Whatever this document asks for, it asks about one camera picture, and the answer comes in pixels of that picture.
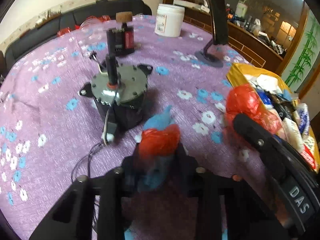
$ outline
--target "screw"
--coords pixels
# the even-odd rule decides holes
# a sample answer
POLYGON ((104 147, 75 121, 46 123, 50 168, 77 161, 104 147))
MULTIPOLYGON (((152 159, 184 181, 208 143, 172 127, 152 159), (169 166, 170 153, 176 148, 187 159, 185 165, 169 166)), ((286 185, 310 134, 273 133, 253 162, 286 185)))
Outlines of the screw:
POLYGON ((258 140, 258 145, 259 145, 259 146, 263 146, 263 145, 264 145, 264 141, 263 141, 262 139, 259 139, 259 140, 258 140))
POLYGON ((205 168, 203 167, 196 168, 196 173, 205 173, 205 168))
POLYGON ((88 179, 88 176, 86 175, 80 175, 79 177, 77 177, 77 180, 79 182, 85 182, 88 179))
POLYGON ((115 174, 121 174, 123 172, 123 168, 122 167, 116 167, 113 169, 115 174))

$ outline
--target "purple tablecloth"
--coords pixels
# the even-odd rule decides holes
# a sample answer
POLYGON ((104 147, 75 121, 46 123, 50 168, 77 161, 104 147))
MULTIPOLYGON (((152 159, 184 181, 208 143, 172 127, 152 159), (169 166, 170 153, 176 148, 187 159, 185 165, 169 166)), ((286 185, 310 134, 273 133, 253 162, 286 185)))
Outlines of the purple tablecloth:
MULTIPOLYGON (((90 51, 103 59, 107 52, 103 30, 114 21, 73 31, 49 41, 17 62, 1 87, 0 104, 0 209, 22 240, 70 186, 76 162, 100 141, 103 121, 93 101, 78 90, 98 72, 88 59, 90 51)), ((188 154, 217 175, 242 175, 263 195, 264 167, 256 153, 239 155, 223 142, 222 112, 230 83, 225 76, 232 62, 245 61, 229 46, 211 52, 223 60, 213 68, 194 56, 211 38, 183 23, 181 37, 154 33, 155 18, 134 17, 135 53, 120 63, 154 66, 149 76, 148 115, 172 105, 188 154)), ((119 166, 132 153, 141 125, 127 131, 117 143, 104 147, 92 160, 92 176, 119 166)), ((86 174, 82 165, 79 174, 86 174)), ((133 218, 127 239, 193 239, 196 200, 169 187, 127 201, 124 212, 133 218)))

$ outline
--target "cork stopper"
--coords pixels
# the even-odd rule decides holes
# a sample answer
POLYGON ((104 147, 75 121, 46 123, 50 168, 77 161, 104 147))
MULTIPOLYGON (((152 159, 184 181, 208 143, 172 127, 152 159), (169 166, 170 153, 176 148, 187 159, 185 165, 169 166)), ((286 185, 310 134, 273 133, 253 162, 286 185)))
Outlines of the cork stopper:
POLYGON ((132 12, 120 12, 116 13, 117 23, 132 22, 132 12))

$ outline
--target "white container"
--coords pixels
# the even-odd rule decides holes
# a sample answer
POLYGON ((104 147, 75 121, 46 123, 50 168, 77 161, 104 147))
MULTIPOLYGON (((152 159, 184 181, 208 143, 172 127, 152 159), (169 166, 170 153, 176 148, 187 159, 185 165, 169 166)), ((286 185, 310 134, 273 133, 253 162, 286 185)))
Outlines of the white container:
POLYGON ((157 11, 155 33, 166 37, 180 36, 184 7, 160 3, 157 11))

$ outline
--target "bamboo mural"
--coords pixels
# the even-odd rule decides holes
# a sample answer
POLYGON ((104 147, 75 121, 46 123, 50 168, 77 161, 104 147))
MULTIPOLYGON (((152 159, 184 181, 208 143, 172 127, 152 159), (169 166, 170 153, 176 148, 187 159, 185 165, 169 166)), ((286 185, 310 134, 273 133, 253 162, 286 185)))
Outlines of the bamboo mural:
POLYGON ((290 87, 291 85, 295 84, 297 81, 301 82, 301 78, 303 77, 303 73, 305 67, 311 68, 311 59, 315 56, 313 52, 313 48, 318 46, 316 38, 320 31, 320 25, 316 18, 312 17, 312 26, 310 31, 305 33, 307 37, 307 42, 303 47, 302 53, 299 56, 297 62, 294 64, 293 69, 290 71, 289 76, 285 80, 285 83, 290 87))

